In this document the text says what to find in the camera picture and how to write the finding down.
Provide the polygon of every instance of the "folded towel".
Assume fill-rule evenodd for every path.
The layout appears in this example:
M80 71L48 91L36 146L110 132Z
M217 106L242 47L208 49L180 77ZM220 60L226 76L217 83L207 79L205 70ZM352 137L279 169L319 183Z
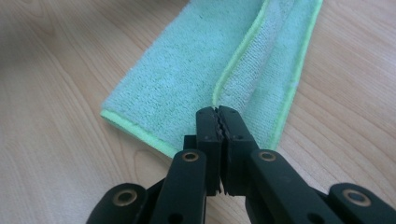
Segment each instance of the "folded towel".
M276 149L321 0L191 0L102 105L104 119L173 157L195 112L238 110Z

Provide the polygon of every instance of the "green towel edge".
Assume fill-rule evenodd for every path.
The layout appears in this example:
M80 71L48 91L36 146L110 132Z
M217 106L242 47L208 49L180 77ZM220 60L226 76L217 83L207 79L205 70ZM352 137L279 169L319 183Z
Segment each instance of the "green towel edge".
M296 62L294 73L293 73L293 78L291 79L291 82L300 81L301 72L303 71L303 67L304 67L305 55L306 55L306 52L308 51L308 45L309 45L309 42L310 42L310 39L312 36L312 32L315 27L322 3L323 3L322 0L318 0L317 7L315 8L314 13L312 14L312 18L308 24L308 28L306 29L304 42L302 44L299 54L297 55L299 60ZM296 92L297 92L297 87L289 88L287 96L285 98L285 103L283 104L283 108L280 110L279 115L277 116L276 128L274 131L274 135L273 135L273 138L270 139L270 141L269 141L270 142L269 145L272 150L276 150L277 145L280 141L280 137L282 136L283 129L285 127L286 120L288 118L288 114L289 114L289 111L290 111L290 108L291 108L291 105L292 105L292 102L294 99L294 95Z
M100 115L107 122L111 123L112 125L116 126L117 128L123 130L128 134L136 136L143 142L147 143L149 146L156 148L157 150L161 151L161 153L170 158L173 158L175 154L178 153L178 150L176 148L159 139L152 133L147 132L138 124L121 117L115 112L104 109L101 111Z
M244 53L247 51L248 46L250 45L252 39L257 35L260 30L260 26L264 22L266 16L266 9L268 8L270 1L264 1L262 3L262 8L257 14L256 19L251 24L250 28L247 30L246 35L242 39L241 44L236 49L235 53L231 57L230 61L227 63L226 67L224 68L223 72L221 73L218 82L215 85L215 89L213 90L212 94L212 106L216 106L219 101L219 97L221 95L221 91L225 83L227 82L228 78L230 77L232 71L238 64L238 61L242 58Z

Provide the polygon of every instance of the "teal towel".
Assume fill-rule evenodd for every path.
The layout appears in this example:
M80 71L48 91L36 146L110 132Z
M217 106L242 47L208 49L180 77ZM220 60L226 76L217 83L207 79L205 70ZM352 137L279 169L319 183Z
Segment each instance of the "teal towel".
M191 0L104 101L104 119L173 157L195 112L238 110L276 149L321 0Z

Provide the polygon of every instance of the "table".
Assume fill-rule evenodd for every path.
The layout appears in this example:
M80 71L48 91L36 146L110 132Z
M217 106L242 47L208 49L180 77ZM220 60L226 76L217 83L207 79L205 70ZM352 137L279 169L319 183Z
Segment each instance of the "table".
M0 2L0 223L84 223L123 182L171 160L100 104L187 0ZM278 152L309 185L364 186L396 207L396 2L323 3ZM248 223L209 198L206 223Z

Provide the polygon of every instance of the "towel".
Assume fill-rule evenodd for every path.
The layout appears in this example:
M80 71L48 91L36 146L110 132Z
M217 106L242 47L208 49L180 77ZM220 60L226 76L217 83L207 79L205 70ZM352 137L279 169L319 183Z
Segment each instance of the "towel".
M276 149L321 0L191 0L102 104L101 116L163 154L195 133L195 112L238 110Z

